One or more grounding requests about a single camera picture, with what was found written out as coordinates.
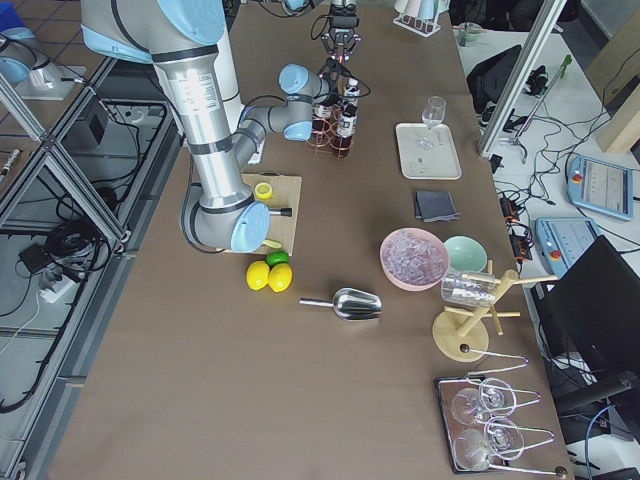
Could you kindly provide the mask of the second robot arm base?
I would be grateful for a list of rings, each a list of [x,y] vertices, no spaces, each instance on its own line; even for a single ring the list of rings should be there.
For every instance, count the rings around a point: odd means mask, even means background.
[[[26,27],[1,32],[1,74],[23,99],[64,100],[85,72],[82,65],[64,66],[52,60]]]

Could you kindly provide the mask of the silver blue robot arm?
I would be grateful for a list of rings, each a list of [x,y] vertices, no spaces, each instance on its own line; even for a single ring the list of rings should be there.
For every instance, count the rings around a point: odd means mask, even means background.
[[[285,66],[282,107],[251,107],[231,127],[227,109],[241,106],[227,21],[220,1],[84,1],[86,46],[113,58],[150,64],[175,108],[200,187],[185,201],[188,240],[238,253],[259,249],[270,213],[241,173],[270,133],[306,141],[316,103],[335,97],[335,83],[303,66]]]

